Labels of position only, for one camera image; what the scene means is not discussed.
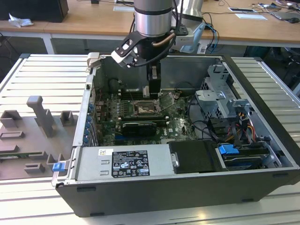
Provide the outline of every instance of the desk leg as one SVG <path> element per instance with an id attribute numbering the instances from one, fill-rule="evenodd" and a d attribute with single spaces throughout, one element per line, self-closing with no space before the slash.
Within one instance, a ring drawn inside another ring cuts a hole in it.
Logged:
<path id="1" fill-rule="evenodd" d="M 89 50 L 89 46 L 88 46 L 88 40 L 87 39 L 83 39 L 83 47 L 86 51 Z"/>
<path id="2" fill-rule="evenodd" d="M 56 54 L 56 50 L 54 45 L 52 44 L 52 39 L 50 34 L 44 34 L 42 39 L 44 40 L 44 44 L 48 54 Z"/>

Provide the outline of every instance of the cylindrical robot joint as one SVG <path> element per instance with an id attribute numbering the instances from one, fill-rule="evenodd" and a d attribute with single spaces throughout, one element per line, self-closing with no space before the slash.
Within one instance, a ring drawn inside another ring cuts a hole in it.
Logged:
<path id="1" fill-rule="evenodd" d="M 145 37 L 160 37 L 171 29 L 173 0 L 135 0 L 136 30 Z"/>

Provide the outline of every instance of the copper tube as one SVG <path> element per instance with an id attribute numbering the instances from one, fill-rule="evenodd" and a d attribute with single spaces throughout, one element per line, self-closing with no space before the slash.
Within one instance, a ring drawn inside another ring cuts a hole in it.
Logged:
<path id="1" fill-rule="evenodd" d="M 152 43 L 153 47 L 160 47 L 162 45 L 164 45 L 165 43 L 169 42 L 173 37 L 175 37 L 175 33 L 170 34 L 169 36 L 167 36 L 164 40 L 157 42 L 157 43 Z"/>

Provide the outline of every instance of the paper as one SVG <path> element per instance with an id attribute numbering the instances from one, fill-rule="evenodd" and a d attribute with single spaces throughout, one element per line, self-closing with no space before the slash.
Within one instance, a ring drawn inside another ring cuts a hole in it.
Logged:
<path id="1" fill-rule="evenodd" d="M 250 15 L 250 14 L 239 14 L 236 13 L 236 16 L 240 19 L 251 19 L 251 20 L 268 20 L 262 15 Z"/>
<path id="2" fill-rule="evenodd" d="M 33 23 L 31 22 L 30 19 L 19 19 L 19 18 L 16 18 L 16 17 L 12 16 L 11 14 L 9 14 L 9 18 L 10 19 L 8 21 L 12 25 L 14 25 L 18 28 L 20 28 L 21 26 L 31 26 L 31 25 L 33 25 Z"/>

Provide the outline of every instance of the side panel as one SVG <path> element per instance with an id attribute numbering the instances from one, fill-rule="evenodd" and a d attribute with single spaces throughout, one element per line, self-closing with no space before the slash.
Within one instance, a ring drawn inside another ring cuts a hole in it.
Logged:
<path id="1" fill-rule="evenodd" d="M 298 171 L 56 187 L 79 217 L 259 201 Z"/>

